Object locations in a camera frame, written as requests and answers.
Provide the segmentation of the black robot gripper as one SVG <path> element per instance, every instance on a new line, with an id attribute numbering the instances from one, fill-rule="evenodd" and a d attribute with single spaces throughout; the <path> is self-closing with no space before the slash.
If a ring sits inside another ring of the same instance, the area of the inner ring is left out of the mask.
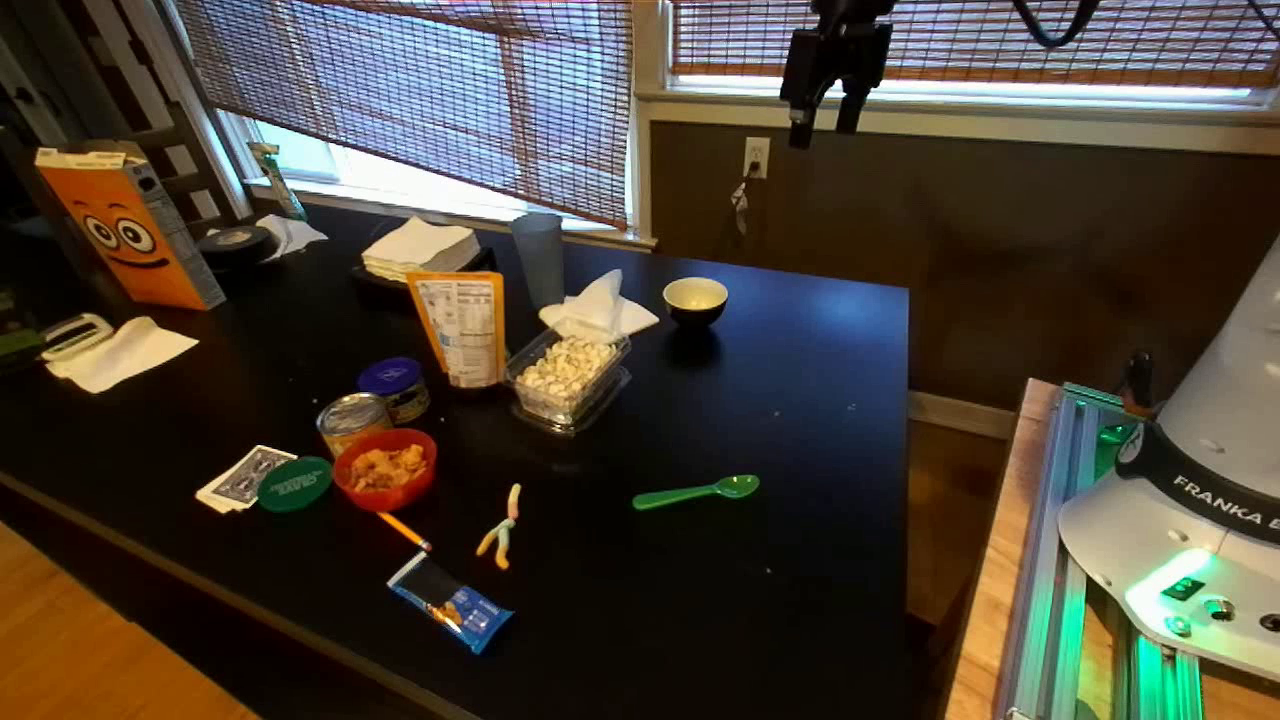
<path id="1" fill-rule="evenodd" d="M 850 134 L 869 90 L 883 78 L 896 0 L 806 0 L 811 29 L 795 29 L 785 60 L 789 144 L 806 147 L 823 90 L 843 83 L 836 133 Z"/>

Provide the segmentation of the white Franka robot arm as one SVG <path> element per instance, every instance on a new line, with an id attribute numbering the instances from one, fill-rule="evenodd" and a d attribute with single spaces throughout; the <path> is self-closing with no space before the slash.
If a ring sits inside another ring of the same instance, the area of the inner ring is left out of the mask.
<path id="1" fill-rule="evenodd" d="M 1280 675 L 1280 245 L 1112 472 L 1054 513 L 1125 617 L 1193 657 Z"/>

